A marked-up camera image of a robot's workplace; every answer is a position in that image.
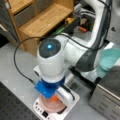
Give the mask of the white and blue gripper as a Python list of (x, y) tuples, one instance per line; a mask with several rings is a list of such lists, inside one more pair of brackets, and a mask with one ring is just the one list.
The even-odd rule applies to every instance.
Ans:
[(45, 98), (56, 95), (66, 106), (73, 102), (71, 90), (65, 85), (65, 69), (40, 68), (36, 66), (34, 72), (40, 77), (35, 89)]

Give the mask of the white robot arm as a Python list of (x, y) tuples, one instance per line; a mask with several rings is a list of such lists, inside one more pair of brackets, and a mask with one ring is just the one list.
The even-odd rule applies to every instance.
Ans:
[(85, 1), (96, 13), (89, 40), (85, 42), (63, 33), (45, 39), (37, 49), (41, 81), (37, 83), (36, 89), (44, 98), (51, 98), (57, 94), (66, 105), (70, 104), (71, 96), (65, 92), (64, 61), (70, 62), (83, 72), (93, 70), (99, 62), (101, 47), (109, 29), (112, 0)]

